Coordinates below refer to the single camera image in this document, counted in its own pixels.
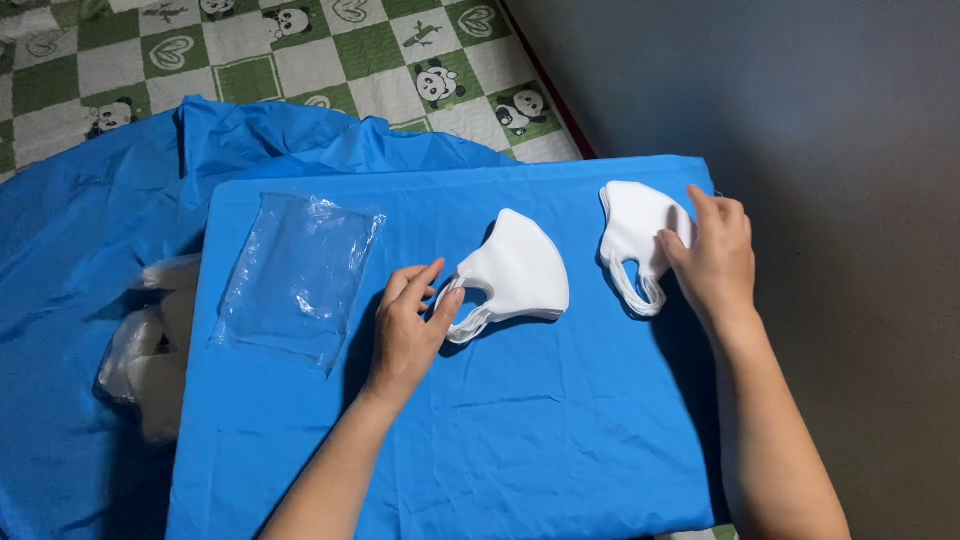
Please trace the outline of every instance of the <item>wall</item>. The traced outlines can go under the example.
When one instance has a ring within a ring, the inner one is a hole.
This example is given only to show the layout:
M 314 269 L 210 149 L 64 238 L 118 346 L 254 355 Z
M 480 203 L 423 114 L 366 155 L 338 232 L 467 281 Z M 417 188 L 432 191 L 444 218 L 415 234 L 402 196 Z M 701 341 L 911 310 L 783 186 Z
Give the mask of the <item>wall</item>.
M 702 156 L 744 202 L 853 537 L 955 538 L 960 3 L 508 4 L 600 157 Z

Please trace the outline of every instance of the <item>blue tarp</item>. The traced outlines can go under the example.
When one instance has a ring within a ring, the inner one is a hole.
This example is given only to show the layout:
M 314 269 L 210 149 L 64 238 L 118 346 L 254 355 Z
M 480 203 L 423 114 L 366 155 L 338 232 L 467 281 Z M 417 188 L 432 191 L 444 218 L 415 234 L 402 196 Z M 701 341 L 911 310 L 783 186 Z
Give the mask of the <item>blue tarp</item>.
M 251 538 L 366 376 L 372 315 L 395 269 L 446 257 L 439 282 L 503 208 L 564 258 L 570 307 L 553 324 L 491 325 L 446 346 L 385 441 L 357 538 L 629 538 L 727 522 L 712 358 L 672 275 L 652 320 L 628 315 L 597 258 L 611 180 L 694 213 L 702 160 L 657 157 L 229 183 L 214 195 L 180 428 L 168 540 Z M 265 192 L 386 216 L 329 379 L 270 350 L 211 344 L 228 277 Z
M 316 177 L 515 162 L 377 118 L 187 98 L 0 185 L 0 537 L 162 536 L 171 453 L 143 448 L 129 412 L 94 398 L 94 376 L 143 306 L 127 285 L 198 251 L 213 189 L 265 164 Z

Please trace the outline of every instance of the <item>checkered bedsheet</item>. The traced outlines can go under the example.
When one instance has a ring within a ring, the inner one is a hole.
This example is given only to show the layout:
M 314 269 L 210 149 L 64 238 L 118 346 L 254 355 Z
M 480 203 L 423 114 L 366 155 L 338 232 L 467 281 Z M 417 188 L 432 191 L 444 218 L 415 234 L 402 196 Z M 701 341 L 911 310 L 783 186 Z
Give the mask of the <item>checkered bedsheet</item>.
M 0 181 L 188 94 L 580 158 L 496 0 L 3 1 Z

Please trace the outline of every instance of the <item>cartoon panda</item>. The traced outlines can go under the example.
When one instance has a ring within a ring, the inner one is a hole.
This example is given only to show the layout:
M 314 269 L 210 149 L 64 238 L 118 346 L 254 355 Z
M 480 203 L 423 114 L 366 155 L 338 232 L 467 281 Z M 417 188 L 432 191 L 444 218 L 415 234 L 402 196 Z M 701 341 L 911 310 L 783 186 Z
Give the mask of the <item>cartoon panda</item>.
M 273 43 L 281 37 L 303 34 L 313 30 L 310 26 L 310 8 L 293 8 L 279 12 L 264 12 L 263 22 Z
M 90 115 L 96 119 L 90 126 L 90 131 L 86 133 L 86 140 L 96 138 L 137 120 L 137 117 L 133 115 L 133 100 L 129 97 L 122 97 L 103 107 L 91 108 Z
M 207 20 L 216 20 L 217 14 L 220 18 L 233 15 L 233 6 L 237 0 L 200 0 L 200 9 L 206 13 Z
M 438 109 L 437 102 L 457 94 L 463 97 L 467 89 L 457 85 L 454 79 L 457 74 L 447 70 L 437 59 L 427 61 L 430 67 L 426 71 L 420 67 L 420 64 L 414 66 L 414 72 L 417 73 L 417 93 L 424 101 L 430 103 L 430 107 Z
M 530 122 L 536 124 L 546 122 L 544 113 L 548 110 L 550 110 L 550 104 L 530 85 L 525 85 L 512 97 L 496 98 L 496 119 L 516 136 L 527 133 L 527 125 Z

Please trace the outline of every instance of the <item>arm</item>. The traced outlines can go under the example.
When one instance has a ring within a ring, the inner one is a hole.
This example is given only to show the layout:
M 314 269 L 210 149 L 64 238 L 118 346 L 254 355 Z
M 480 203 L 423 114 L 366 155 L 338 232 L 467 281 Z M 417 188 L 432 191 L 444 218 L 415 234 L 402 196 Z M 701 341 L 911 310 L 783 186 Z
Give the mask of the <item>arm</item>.
M 743 538 L 850 538 L 847 518 L 806 430 L 763 322 L 754 308 L 750 218 L 731 199 L 691 186 L 697 240 L 686 249 L 670 231 L 660 241 L 684 295 L 710 338 L 724 491 Z
M 376 311 L 376 342 L 370 377 L 357 399 L 300 473 L 261 540 L 353 538 L 373 467 L 394 420 L 423 380 L 464 301 L 464 289 L 444 297 L 429 322 L 423 298 L 444 268 L 411 266 L 390 277 Z

